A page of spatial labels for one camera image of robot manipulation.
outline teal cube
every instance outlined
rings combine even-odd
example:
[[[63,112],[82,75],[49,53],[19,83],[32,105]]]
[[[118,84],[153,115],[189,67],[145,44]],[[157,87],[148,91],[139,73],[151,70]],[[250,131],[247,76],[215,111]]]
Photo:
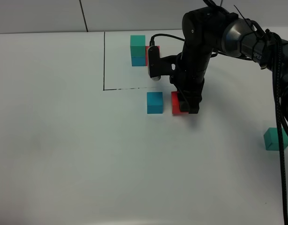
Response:
[[[131,57],[146,56],[146,39],[145,35],[130,36],[130,53]]]
[[[147,92],[147,114],[163,113],[162,92]]]
[[[284,129],[282,128],[282,134],[283,134],[283,144],[284,144],[284,149],[288,147],[288,136],[285,133]],[[268,151],[279,151],[279,142],[278,142],[278,133],[277,133],[277,128],[275,127],[270,127],[265,135],[265,145],[266,145],[266,150]]]
[[[133,67],[145,67],[146,58],[145,57],[131,57],[131,64]]]

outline white table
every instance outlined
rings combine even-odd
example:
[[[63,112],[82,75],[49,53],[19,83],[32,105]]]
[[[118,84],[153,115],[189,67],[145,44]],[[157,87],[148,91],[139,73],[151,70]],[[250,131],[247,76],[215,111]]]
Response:
[[[130,35],[155,33],[105,33],[105,74],[101,32],[0,35],[0,223],[282,224],[271,73],[211,59],[199,114],[172,116],[168,78],[130,64]],[[147,91],[163,114],[147,115]]]

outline white wall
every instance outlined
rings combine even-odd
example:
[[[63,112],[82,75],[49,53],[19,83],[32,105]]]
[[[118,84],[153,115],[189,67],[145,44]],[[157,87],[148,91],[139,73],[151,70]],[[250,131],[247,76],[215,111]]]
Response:
[[[203,0],[81,0],[89,31],[180,29],[186,12]],[[288,0],[224,0],[223,6],[262,26],[288,26]]]
[[[86,31],[79,0],[0,0],[0,33]]]

